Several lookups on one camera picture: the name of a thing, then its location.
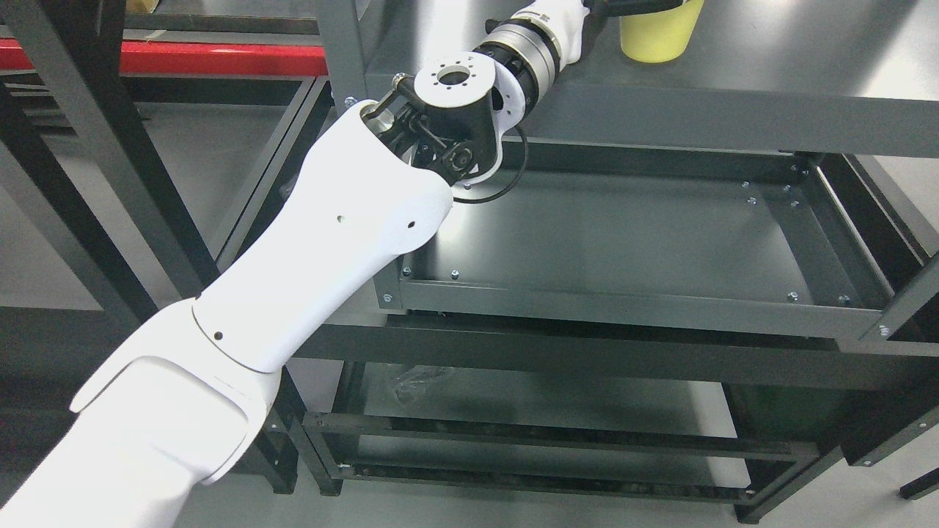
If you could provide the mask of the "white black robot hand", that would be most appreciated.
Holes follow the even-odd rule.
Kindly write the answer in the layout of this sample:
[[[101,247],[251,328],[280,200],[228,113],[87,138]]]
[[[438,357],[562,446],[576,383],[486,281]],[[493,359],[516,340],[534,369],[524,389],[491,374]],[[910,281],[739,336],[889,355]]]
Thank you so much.
[[[590,14],[601,19],[650,15],[680,9],[687,1],[536,1],[513,13],[547,33],[560,56],[569,65],[580,60],[584,23]]]

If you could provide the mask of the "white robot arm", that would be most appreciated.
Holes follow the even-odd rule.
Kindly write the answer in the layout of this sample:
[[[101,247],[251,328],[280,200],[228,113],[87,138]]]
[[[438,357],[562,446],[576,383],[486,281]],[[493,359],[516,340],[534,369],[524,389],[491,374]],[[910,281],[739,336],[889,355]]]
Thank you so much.
[[[171,527],[267,421],[281,370],[336,309],[432,238],[453,187],[502,164],[502,136],[580,59],[581,23],[534,9],[475,49],[345,110],[291,196],[197,297],[161,309],[90,376],[70,430],[2,508],[4,527]]]

